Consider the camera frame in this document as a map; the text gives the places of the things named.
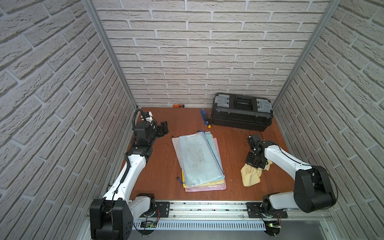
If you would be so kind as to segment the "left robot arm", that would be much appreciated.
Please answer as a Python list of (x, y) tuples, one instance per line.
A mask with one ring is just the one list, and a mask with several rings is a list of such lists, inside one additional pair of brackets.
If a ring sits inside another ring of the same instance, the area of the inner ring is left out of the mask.
[(139, 175), (153, 153), (156, 139), (168, 134), (167, 122), (158, 124), (151, 112), (136, 109), (142, 121), (132, 122), (133, 141), (124, 154), (125, 165), (111, 188), (90, 206), (90, 231), (93, 240), (127, 240), (141, 216), (156, 211), (154, 194), (139, 194), (130, 201), (132, 190)]

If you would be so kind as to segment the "yellow cleaning cloth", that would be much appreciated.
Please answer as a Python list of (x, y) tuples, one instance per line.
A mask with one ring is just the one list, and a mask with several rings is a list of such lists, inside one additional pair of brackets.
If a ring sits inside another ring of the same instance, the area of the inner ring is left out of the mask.
[(268, 160), (267, 165), (264, 169), (255, 168), (251, 165), (245, 164), (241, 169), (242, 182), (244, 187), (251, 187), (253, 185), (258, 184), (261, 181), (261, 175), (263, 171), (268, 171), (270, 169), (270, 165), (273, 162)]

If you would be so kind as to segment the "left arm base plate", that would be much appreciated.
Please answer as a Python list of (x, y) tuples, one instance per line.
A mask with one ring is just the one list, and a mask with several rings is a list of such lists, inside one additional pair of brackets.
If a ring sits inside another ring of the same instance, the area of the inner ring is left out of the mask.
[(149, 218), (168, 218), (170, 213), (170, 202), (156, 201), (155, 210), (149, 215)]

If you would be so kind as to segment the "black plastic toolbox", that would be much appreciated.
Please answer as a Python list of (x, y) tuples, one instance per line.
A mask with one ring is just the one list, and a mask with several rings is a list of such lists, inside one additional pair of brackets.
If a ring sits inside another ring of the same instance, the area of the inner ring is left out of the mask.
[(211, 111), (213, 125), (263, 132), (273, 118), (268, 99), (228, 93), (215, 95)]

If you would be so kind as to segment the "pink document bag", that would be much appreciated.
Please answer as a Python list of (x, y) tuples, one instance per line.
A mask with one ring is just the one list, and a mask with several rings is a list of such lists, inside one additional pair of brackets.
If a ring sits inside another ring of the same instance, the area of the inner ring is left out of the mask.
[(222, 185), (203, 187), (202, 189), (200, 189), (200, 191), (197, 191), (197, 192), (220, 191), (220, 190), (225, 190), (226, 188), (227, 188), (227, 185), (226, 185), (226, 182), (225, 182)]

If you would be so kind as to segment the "aluminium mounting rail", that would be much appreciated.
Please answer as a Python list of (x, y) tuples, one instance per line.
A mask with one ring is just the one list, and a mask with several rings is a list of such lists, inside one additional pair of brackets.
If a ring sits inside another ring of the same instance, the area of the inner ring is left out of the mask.
[(271, 217), (268, 214), (259, 215), (247, 201), (203, 201), (203, 200), (165, 200), (169, 203), (166, 213), (160, 217), (160, 222), (192, 222), (192, 221), (332, 221), (328, 210), (304, 213), (299, 209), (282, 210)]

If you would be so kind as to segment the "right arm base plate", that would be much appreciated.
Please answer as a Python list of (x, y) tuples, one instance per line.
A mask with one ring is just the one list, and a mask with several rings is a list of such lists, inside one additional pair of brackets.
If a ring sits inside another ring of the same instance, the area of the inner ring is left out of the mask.
[(247, 202), (246, 203), (248, 216), (250, 219), (286, 219), (288, 214), (286, 210), (277, 210), (272, 207), (269, 202)]

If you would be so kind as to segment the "orange handled screwdriver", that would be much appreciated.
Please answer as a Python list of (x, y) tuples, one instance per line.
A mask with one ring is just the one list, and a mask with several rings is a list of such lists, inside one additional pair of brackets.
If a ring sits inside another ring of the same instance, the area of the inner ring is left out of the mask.
[(173, 108), (184, 108), (185, 105), (182, 105), (182, 104), (178, 104), (178, 105), (173, 105)]

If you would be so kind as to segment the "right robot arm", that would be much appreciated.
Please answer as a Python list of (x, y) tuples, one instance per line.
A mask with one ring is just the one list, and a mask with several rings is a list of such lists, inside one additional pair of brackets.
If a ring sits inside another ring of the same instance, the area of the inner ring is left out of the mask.
[(250, 152), (247, 167), (266, 170), (268, 161), (279, 166), (295, 181), (294, 190), (263, 197), (259, 211), (265, 216), (279, 215), (286, 209), (300, 209), (305, 213), (333, 207), (338, 200), (332, 177), (321, 166), (305, 163), (284, 151), (278, 144), (262, 140), (258, 135), (247, 138)]

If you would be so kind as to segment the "yellow document bag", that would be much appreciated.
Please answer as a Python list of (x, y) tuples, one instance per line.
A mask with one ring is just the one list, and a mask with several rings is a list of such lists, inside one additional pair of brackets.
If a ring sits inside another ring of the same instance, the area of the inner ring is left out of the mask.
[(185, 181), (186, 181), (185, 180), (185, 174), (184, 174), (183, 171), (182, 171), (182, 180), (184, 182), (183, 183), (183, 187), (184, 187), (186, 192), (197, 192), (197, 191), (200, 191), (200, 189), (202, 189), (203, 187), (222, 185), (222, 184), (225, 183), (225, 177), (223, 177), (221, 179), (218, 179), (218, 180), (215, 180), (215, 181), (211, 181), (211, 182), (208, 182), (208, 183), (196, 186), (196, 187), (187, 188), (186, 183), (185, 183)]

